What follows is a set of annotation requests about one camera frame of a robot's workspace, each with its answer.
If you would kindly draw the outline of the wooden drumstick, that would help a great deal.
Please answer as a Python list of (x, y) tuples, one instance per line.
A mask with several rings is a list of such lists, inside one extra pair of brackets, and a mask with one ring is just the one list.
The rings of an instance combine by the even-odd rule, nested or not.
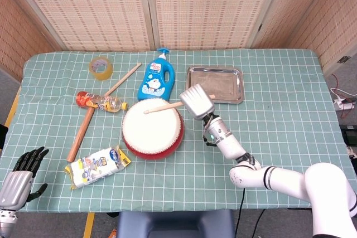
[(133, 73), (136, 72), (138, 68), (140, 68), (142, 63), (138, 63), (135, 67), (133, 67), (128, 73), (126, 73), (119, 81), (112, 86), (104, 95), (109, 96), (115, 89), (117, 89), (121, 84), (123, 84)]
[(193, 94), (192, 97), (190, 97), (189, 95), (182, 93), (180, 95), (181, 101), (147, 109), (143, 113), (149, 114), (184, 106), (186, 110), (195, 117), (205, 116), (206, 114), (211, 113), (211, 110), (214, 110), (213, 99), (215, 99), (215, 97), (214, 94), (204, 96)]

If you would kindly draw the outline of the stainless steel tray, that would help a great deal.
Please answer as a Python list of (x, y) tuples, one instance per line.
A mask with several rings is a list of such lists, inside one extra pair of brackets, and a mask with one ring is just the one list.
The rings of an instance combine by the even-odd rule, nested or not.
[(234, 67), (189, 67), (186, 88), (196, 84), (200, 84), (208, 95), (215, 95), (215, 103), (240, 104), (244, 100), (243, 73)]

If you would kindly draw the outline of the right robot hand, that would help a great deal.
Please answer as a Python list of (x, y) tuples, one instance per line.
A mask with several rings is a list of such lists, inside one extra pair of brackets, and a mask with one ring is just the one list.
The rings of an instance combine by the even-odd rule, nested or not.
[(200, 84), (196, 84), (180, 94), (180, 100), (186, 110), (196, 120), (203, 120), (205, 116), (213, 113), (215, 105), (211, 97)]

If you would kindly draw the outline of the green checkered tablecloth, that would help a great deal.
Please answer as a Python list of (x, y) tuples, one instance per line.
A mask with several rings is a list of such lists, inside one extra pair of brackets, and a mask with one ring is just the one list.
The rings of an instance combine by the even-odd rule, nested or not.
[[(72, 190), (64, 173), (66, 157), (86, 113), (75, 104), (79, 91), (105, 93), (132, 67), (141, 67), (116, 91), (137, 102), (144, 68), (158, 53), (107, 52), (114, 72), (99, 81), (89, 72), (96, 52), (51, 52), (31, 57), (24, 66), (22, 89), (0, 158), (0, 186), (24, 153), (38, 147), (49, 152), (33, 183), (42, 196), (27, 212), (200, 211), (231, 208), (305, 207), (306, 202), (266, 188), (236, 188), (229, 170), (233, 161), (202, 140), (202, 123), (186, 109), (185, 134), (167, 158), (146, 161), (130, 155), (124, 170)], [(304, 172), (319, 162), (339, 166), (357, 192), (357, 176), (348, 157), (329, 88), (316, 54), (302, 49), (171, 51), (176, 79), (170, 100), (185, 89), (192, 66), (235, 67), (242, 71), (245, 99), (217, 104), (220, 115), (242, 146), (263, 166)]]

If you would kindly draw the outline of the bamboo folding screen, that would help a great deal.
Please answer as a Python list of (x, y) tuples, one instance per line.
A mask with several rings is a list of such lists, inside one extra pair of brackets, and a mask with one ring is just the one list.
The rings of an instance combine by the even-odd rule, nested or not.
[(300, 48), (357, 55), (357, 0), (0, 0), (0, 69), (53, 51)]

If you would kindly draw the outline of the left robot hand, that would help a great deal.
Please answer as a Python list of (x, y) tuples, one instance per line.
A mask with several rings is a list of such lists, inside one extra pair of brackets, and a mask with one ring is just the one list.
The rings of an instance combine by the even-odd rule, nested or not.
[(19, 157), (0, 189), (0, 210), (19, 211), (26, 203), (39, 198), (46, 191), (47, 183), (42, 184), (35, 192), (31, 189), (41, 162), (48, 152), (45, 147), (39, 147)]

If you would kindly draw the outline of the orange drink bottle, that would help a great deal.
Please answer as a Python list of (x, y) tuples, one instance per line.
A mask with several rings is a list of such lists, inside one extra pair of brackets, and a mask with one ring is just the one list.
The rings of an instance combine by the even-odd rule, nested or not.
[(80, 91), (75, 97), (75, 102), (82, 108), (94, 108), (111, 113), (116, 113), (120, 110), (127, 110), (128, 103), (122, 102), (121, 99), (112, 96), (100, 96)]

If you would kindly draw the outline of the red drum with white skin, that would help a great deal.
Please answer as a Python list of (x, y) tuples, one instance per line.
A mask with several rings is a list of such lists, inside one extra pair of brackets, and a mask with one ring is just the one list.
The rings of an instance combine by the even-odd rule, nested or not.
[(133, 154), (144, 159), (160, 159), (179, 147), (184, 123), (176, 109), (144, 113), (168, 104), (161, 98), (146, 99), (127, 111), (122, 122), (122, 140)]

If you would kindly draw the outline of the wooden rolling pin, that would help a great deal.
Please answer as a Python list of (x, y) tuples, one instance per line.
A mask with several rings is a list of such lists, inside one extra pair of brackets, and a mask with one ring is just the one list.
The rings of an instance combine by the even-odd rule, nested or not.
[(89, 108), (85, 114), (85, 117), (81, 123), (81, 126), (76, 134), (76, 137), (74, 139), (74, 142), (71, 146), (71, 149), (70, 149), (70, 152), (69, 154), (67, 155), (67, 158), (66, 160), (68, 162), (73, 162), (75, 160), (75, 157), (78, 153), (78, 150), (79, 150), (79, 147), (83, 141), (83, 138), (84, 138), (84, 135), (86, 133), (86, 130), (90, 124), (90, 121), (93, 117), (93, 114), (94, 114), (94, 111), (95, 109), (94, 108)]

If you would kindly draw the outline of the white power strip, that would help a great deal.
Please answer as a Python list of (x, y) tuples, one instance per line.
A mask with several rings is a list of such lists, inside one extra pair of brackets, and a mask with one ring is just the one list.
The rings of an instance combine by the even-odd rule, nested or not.
[(351, 102), (348, 102), (344, 98), (334, 99), (333, 106), (334, 106), (336, 111), (344, 111), (344, 110), (354, 109), (354, 104), (351, 103)]

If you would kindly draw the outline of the white bag rolls package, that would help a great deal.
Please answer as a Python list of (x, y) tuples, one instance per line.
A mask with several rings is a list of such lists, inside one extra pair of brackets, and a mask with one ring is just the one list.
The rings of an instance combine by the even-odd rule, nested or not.
[(70, 178), (71, 189), (75, 190), (122, 171), (130, 163), (131, 160), (117, 145), (71, 162), (64, 172)]

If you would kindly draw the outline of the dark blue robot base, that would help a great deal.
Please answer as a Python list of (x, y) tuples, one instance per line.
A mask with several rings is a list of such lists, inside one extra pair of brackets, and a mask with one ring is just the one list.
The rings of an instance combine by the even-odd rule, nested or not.
[(119, 214), (116, 238), (235, 238), (232, 210)]

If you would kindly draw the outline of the black floor box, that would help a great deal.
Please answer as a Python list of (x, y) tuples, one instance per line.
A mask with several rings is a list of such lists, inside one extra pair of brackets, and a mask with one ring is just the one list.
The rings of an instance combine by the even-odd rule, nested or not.
[(340, 125), (340, 129), (345, 144), (357, 147), (357, 125)]

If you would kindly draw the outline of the blue detergent bottle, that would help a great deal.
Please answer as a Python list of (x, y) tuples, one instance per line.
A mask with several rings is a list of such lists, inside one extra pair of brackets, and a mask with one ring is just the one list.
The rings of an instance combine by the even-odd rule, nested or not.
[(158, 51), (161, 53), (159, 57), (146, 67), (143, 81), (138, 90), (138, 101), (151, 98), (161, 98), (166, 101), (170, 99), (175, 83), (175, 70), (166, 59), (166, 55), (170, 52), (169, 49), (159, 48)]

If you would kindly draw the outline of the yellow tape roll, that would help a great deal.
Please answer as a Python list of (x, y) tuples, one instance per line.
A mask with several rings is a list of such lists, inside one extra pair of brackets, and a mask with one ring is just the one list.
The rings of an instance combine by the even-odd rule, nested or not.
[(90, 73), (98, 80), (106, 80), (111, 77), (113, 67), (108, 58), (98, 56), (91, 60), (89, 64)]

